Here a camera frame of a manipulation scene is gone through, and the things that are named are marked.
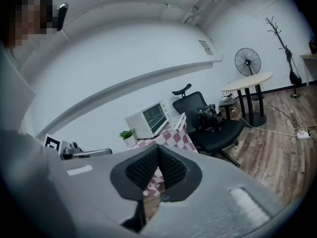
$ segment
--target black office chair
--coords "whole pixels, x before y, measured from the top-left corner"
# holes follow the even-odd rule
[[[227,120],[223,123],[221,131],[198,130],[200,124],[196,112],[206,107],[207,103],[200,92],[195,92],[188,96],[185,95],[185,92],[191,86],[191,84],[188,84],[184,89],[172,92],[174,95],[182,95],[182,99],[173,102],[173,107],[180,114],[185,112],[187,117],[187,133],[195,146],[199,146],[202,151],[211,155],[219,153],[239,167],[240,164],[225,153],[223,148],[231,145],[237,139],[243,129],[243,124],[240,121],[231,120],[229,106],[224,106],[226,108]]]

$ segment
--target black bag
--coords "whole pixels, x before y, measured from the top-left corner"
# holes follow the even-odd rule
[[[202,129],[206,131],[221,131],[223,120],[218,117],[215,104],[208,105],[196,112]]]

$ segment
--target potted plant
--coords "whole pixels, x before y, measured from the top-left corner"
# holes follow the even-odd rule
[[[133,129],[129,131],[124,130],[123,132],[120,133],[119,137],[122,137],[123,142],[126,143],[128,147],[132,147],[137,143],[133,135]]]

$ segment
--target pink and white checkered cloth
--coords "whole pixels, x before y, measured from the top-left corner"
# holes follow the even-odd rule
[[[131,149],[136,149],[146,145],[169,145],[173,147],[182,148],[185,150],[193,151],[198,153],[196,147],[194,146],[192,140],[186,132],[186,125],[183,126],[183,130],[178,132],[177,130],[172,130],[173,127],[166,125],[161,133],[152,139],[140,139],[135,146]],[[143,191],[143,195],[159,195],[158,187],[161,183],[164,182],[163,175],[159,168],[155,171],[154,176],[152,177],[147,188]]]

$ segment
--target table top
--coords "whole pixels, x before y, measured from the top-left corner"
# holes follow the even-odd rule
[[[300,55],[300,57],[304,59],[317,59],[317,53],[316,54],[307,53],[307,54]]]
[[[221,90],[222,92],[230,92],[230,91],[245,89],[250,86],[258,85],[264,81],[267,81],[272,76],[273,76],[272,72],[263,72],[263,73],[255,74],[252,76],[244,77],[234,82],[228,83]]]

